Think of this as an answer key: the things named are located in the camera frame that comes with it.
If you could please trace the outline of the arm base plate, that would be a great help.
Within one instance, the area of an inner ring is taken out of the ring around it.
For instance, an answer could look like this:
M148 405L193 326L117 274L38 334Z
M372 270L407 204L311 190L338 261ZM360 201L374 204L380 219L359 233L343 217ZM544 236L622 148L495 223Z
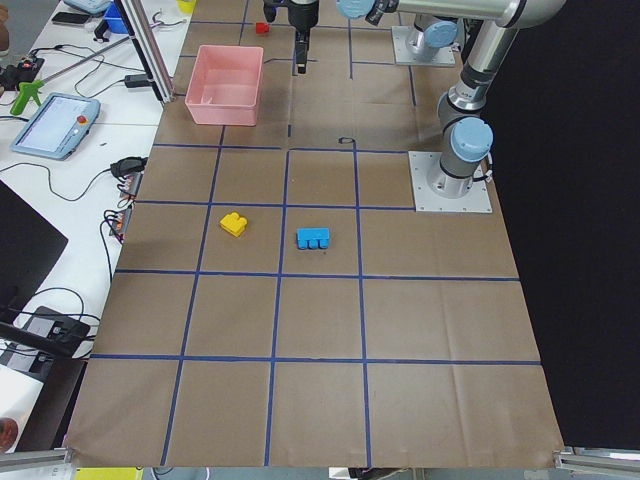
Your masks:
M453 68L456 65L453 50L450 46L434 48L425 42L410 46L410 40L417 40L419 33L412 26L393 26L394 61L397 65L429 66L437 68Z
M491 214L486 181L476 181L482 168L478 166L469 178L453 178L441 169L440 157L440 152L408 152L415 211Z

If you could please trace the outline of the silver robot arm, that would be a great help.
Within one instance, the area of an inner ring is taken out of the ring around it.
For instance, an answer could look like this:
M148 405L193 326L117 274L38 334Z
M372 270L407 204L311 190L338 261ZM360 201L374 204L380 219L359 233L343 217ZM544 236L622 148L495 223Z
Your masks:
M348 19L364 18L377 26L385 13L398 9L398 1L337 1L338 12ZM287 11L288 22L295 29L294 62L298 74L305 74L308 63L311 30L318 24L318 1L264 1L263 13L273 23L277 10ZM438 51L450 47L458 35L458 19L454 17L417 14L405 39L406 49L422 56L429 49Z
M458 199L474 182L478 165L489 156L493 132L480 119L487 92L517 33L555 16L562 1L339 1L347 18L377 24L385 13L401 11L480 20L482 25L460 73L460 80L442 95L437 114L443 150L426 175L437 195Z

